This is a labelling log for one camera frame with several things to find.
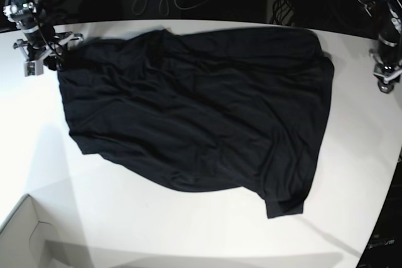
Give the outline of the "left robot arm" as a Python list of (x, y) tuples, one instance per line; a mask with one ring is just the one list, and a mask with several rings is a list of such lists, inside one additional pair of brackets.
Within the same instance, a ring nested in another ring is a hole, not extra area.
[(384, 94), (401, 80), (401, 1), (357, 0), (375, 24), (377, 48), (369, 51), (375, 61), (373, 75)]

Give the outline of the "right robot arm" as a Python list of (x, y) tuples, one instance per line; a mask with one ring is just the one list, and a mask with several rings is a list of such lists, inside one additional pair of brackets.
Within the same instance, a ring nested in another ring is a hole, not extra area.
[(24, 35), (13, 44), (24, 56), (24, 75), (37, 76), (44, 68), (62, 71), (70, 42), (84, 36), (72, 31), (57, 33), (53, 16), (47, 14), (45, 0), (5, 0), (3, 14)]

